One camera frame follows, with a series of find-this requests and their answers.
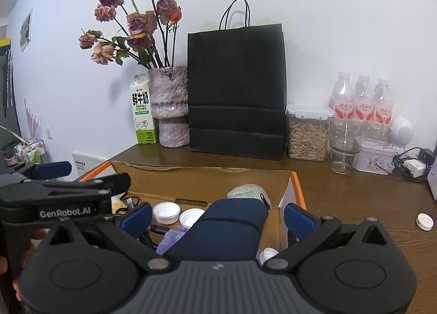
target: purple cloth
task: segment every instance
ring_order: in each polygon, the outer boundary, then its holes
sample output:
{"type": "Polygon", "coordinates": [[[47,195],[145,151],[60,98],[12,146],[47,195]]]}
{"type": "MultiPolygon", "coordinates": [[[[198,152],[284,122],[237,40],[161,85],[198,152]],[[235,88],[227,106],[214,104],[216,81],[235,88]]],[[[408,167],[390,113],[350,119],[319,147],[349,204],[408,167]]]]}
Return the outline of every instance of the purple cloth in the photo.
{"type": "MultiPolygon", "coordinates": [[[[166,252],[169,248],[171,248],[176,242],[178,242],[188,231],[188,229],[185,229],[184,227],[178,226],[178,230],[170,229],[167,231],[167,233],[164,235],[164,238],[159,243],[157,247],[157,254],[163,255],[164,252],[166,252]]],[[[256,261],[261,266],[261,262],[259,261],[259,256],[261,255],[260,250],[256,252],[256,261]]]]}

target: electrical socket panel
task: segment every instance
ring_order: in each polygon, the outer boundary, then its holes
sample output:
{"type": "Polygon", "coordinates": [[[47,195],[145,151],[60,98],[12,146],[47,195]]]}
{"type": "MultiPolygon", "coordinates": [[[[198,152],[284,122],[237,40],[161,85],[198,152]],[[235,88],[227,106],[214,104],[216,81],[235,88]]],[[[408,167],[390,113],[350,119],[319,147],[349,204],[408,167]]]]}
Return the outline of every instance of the electrical socket panel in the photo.
{"type": "Polygon", "coordinates": [[[98,157],[82,155],[79,153],[73,153],[73,160],[79,176],[83,176],[88,171],[91,171],[93,168],[96,168],[106,161],[98,157]]]}

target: red bottle label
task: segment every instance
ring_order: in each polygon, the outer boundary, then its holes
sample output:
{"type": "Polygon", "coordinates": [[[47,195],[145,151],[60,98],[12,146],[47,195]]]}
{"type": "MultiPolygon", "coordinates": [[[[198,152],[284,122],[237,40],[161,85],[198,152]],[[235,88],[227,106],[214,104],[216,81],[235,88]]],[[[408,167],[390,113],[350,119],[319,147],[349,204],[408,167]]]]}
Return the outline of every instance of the red bottle label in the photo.
{"type": "Polygon", "coordinates": [[[354,119],[359,120],[373,120],[373,115],[375,112],[375,105],[372,103],[357,103],[355,105],[355,110],[353,111],[354,119]]]}
{"type": "Polygon", "coordinates": [[[353,102],[334,102],[335,117],[338,119],[352,119],[353,102]]]}
{"type": "Polygon", "coordinates": [[[386,104],[378,104],[375,111],[375,120],[378,123],[389,124],[392,119],[393,109],[386,104]]]}

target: blue gripper pad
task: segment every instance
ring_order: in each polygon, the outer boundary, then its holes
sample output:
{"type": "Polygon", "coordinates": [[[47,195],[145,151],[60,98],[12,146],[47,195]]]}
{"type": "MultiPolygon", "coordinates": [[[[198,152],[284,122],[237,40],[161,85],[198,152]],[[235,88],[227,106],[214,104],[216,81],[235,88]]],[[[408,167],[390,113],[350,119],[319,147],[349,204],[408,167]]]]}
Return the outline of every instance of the blue gripper pad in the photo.
{"type": "Polygon", "coordinates": [[[45,163],[36,165],[31,178],[34,180],[51,180],[68,176],[71,173],[71,164],[68,161],[45,163]]]}
{"type": "Polygon", "coordinates": [[[284,209],[284,221],[288,230],[298,239],[312,233],[320,224],[320,219],[294,203],[289,203],[284,209]]]}
{"type": "Polygon", "coordinates": [[[152,223],[152,206],[143,202],[117,218],[115,223],[134,239],[138,239],[152,223]]]}
{"type": "Polygon", "coordinates": [[[258,199],[220,199],[164,256],[173,261],[253,260],[267,216],[258,199]]]}

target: white bottle cap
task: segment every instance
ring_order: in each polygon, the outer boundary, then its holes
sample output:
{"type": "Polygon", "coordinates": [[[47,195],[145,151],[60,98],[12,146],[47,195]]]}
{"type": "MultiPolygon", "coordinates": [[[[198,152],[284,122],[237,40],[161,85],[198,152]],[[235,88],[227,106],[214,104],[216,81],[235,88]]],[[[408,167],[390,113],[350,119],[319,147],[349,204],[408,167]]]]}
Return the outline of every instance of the white bottle cap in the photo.
{"type": "Polygon", "coordinates": [[[420,229],[425,231],[430,231],[434,225],[433,219],[425,213],[420,213],[417,216],[416,223],[420,229]]]}
{"type": "Polygon", "coordinates": [[[180,213],[181,207],[173,202],[158,203],[153,209],[153,215],[157,222],[164,225],[176,223],[180,213]]]}
{"type": "Polygon", "coordinates": [[[369,82],[370,81],[370,76],[365,75],[363,73],[360,73],[359,77],[358,77],[359,81],[363,81],[363,82],[369,82]]]}
{"type": "Polygon", "coordinates": [[[279,252],[277,252],[273,248],[265,248],[261,255],[259,255],[259,261],[261,262],[261,266],[265,263],[265,261],[270,260],[272,257],[275,257],[279,252]]]}
{"type": "Polygon", "coordinates": [[[340,71],[338,73],[338,78],[348,80],[348,79],[350,79],[350,73],[349,72],[341,72],[340,71]]]}
{"type": "Polygon", "coordinates": [[[192,208],[183,212],[179,217],[179,221],[185,229],[190,229],[203,213],[205,213],[203,209],[192,208]]]}
{"type": "Polygon", "coordinates": [[[388,86],[390,84],[390,80],[388,80],[386,78],[380,78],[379,79],[379,84],[383,85],[383,86],[388,86]]]}
{"type": "Polygon", "coordinates": [[[147,73],[142,73],[141,75],[135,75],[135,82],[142,82],[148,79],[149,79],[149,75],[147,73]]]}

